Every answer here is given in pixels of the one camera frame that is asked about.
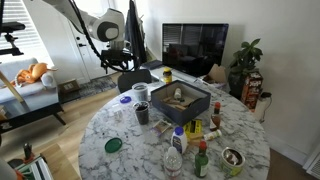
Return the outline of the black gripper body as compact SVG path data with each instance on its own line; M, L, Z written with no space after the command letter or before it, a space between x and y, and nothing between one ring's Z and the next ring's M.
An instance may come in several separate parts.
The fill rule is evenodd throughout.
M116 68L119 66L121 69L128 69L129 63L136 63L137 57L131 53L131 43L124 41L120 47L117 47L116 42L110 42L107 45L107 50L101 51L101 66L103 68Z

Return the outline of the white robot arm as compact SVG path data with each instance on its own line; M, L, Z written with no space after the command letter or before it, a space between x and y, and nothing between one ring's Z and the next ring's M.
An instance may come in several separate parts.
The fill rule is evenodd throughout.
M129 61L136 61L125 40L123 14L109 8L101 17L80 10L74 0L43 0L66 17L79 33L85 35L91 49L100 60L100 66L118 72L129 72Z

